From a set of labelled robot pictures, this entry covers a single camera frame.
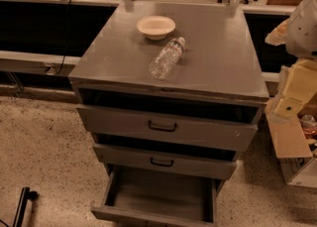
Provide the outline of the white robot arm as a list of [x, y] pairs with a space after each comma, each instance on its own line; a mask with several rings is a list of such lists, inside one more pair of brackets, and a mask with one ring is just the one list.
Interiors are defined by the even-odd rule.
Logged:
[[317, 92], [317, 0], [302, 0], [290, 17], [264, 41], [285, 45], [297, 61], [279, 74], [272, 113], [284, 119], [296, 116]]

